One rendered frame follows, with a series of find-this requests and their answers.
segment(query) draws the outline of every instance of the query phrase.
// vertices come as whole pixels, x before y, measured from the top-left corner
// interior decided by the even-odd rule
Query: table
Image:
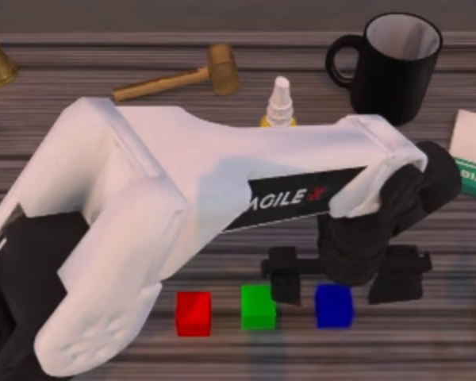
[[[244,88],[217,98],[209,83],[137,99],[129,105],[176,105],[209,121],[259,125],[276,75],[292,86],[301,124],[333,123],[352,114],[344,90],[322,71],[329,44],[344,33],[0,34],[21,65],[0,89],[0,200],[62,109],[82,96],[108,97],[122,84],[205,63],[207,44],[234,45]],[[414,141],[449,144],[458,108],[476,111],[476,33],[445,33],[437,71],[415,121],[402,128]],[[352,67],[345,52],[343,66]],[[316,255],[313,218],[219,236],[164,284],[137,340],[78,381],[476,380],[476,199],[460,196],[397,238],[432,252],[434,271],[416,302],[367,305],[367,287],[353,290],[355,324],[317,331],[313,292],[303,306],[281,307],[274,332],[240,330],[240,285],[259,280],[272,245]],[[211,291],[213,335],[178,338],[177,291]]]

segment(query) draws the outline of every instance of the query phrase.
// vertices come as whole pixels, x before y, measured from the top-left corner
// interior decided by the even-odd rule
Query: bottle
[[[290,84],[287,78],[277,77],[268,102],[267,114],[261,119],[261,127],[289,127],[296,125]]]

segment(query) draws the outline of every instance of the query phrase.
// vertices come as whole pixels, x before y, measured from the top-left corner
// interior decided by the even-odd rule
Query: mug rim
[[[439,46],[437,47],[437,49],[432,53],[432,54],[429,54],[428,56],[425,56],[423,58],[416,58],[414,60],[408,60],[406,58],[395,58],[395,57],[392,57],[392,56],[388,56],[387,54],[377,50],[377,48],[375,46],[373,46],[373,44],[370,42],[370,40],[368,39],[367,37],[367,30],[369,29],[370,25],[378,20],[379,18],[381,17],[385,17],[385,16],[393,16],[393,15],[402,15],[402,16],[410,16],[410,17],[414,17],[414,18],[417,18],[418,20],[422,20],[424,22],[426,22],[428,25],[430,25],[437,33],[437,36],[439,38]],[[428,60],[430,58],[432,58],[433,56],[438,56],[439,53],[441,52],[442,48],[443,48],[443,34],[441,33],[441,31],[439,30],[439,28],[432,22],[432,21],[429,21],[428,19],[426,19],[425,17],[423,16],[420,16],[418,14],[415,14],[415,13],[410,13],[410,12],[385,12],[385,13],[380,13],[376,16],[374,16],[373,18],[371,18],[366,24],[365,24],[365,28],[363,30],[363,39],[369,44],[369,46],[375,51],[377,52],[378,54],[380,54],[381,56],[383,57],[386,57],[386,58],[389,58],[390,60],[396,60],[396,61],[401,61],[401,62],[418,62],[418,61],[423,61],[423,60]]]

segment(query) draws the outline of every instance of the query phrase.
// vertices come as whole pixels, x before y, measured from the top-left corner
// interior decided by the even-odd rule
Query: mallet head
[[[241,88],[231,45],[214,44],[208,48],[208,69],[215,94],[230,95]]]

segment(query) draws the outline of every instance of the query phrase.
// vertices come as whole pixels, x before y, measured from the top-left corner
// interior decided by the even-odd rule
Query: robotic arm
[[[382,266],[391,237],[458,193],[446,151],[378,116],[237,129],[81,98],[0,204],[0,381],[110,360],[162,281],[220,233],[317,215],[317,263],[354,286]]]

